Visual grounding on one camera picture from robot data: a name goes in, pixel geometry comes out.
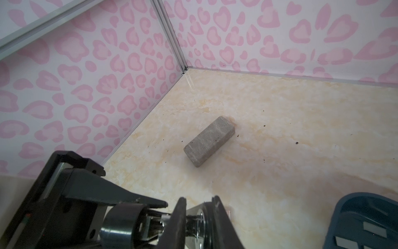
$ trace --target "wall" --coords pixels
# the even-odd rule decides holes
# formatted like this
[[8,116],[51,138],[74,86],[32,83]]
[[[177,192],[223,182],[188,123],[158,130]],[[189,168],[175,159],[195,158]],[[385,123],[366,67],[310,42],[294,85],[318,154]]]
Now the wall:
[[398,0],[165,0],[193,67],[398,83]]
[[0,39],[71,1],[2,0],[0,2]]
[[64,149],[102,163],[180,75],[147,1],[102,2],[0,62],[0,173]]

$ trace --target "rectangular block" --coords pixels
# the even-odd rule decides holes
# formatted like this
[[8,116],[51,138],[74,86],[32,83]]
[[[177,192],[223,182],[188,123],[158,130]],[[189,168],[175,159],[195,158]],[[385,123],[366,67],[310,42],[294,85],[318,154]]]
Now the rectangular block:
[[201,166],[235,134],[235,127],[220,116],[184,147],[184,152],[196,167]]

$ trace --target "stone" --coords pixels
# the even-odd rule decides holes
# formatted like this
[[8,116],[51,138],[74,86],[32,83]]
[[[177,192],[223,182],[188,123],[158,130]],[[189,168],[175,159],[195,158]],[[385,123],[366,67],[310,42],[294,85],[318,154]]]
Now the stone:
[[220,116],[184,147],[184,152],[196,167],[201,166],[235,134],[234,125]]

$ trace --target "metal cylinder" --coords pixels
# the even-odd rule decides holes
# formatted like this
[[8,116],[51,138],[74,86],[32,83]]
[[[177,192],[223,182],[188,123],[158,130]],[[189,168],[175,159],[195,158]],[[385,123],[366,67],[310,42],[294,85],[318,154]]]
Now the metal cylinder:
[[133,249],[137,220],[144,204],[122,203],[106,215],[99,233],[104,249]]

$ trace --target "floor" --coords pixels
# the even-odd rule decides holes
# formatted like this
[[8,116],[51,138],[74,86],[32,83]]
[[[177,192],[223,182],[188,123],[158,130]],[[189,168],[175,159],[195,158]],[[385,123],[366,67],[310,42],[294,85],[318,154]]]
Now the floor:
[[[221,115],[236,134],[195,168],[183,148]],[[220,196],[246,248],[319,249],[344,195],[398,200],[398,89],[190,69],[105,170],[168,211]]]

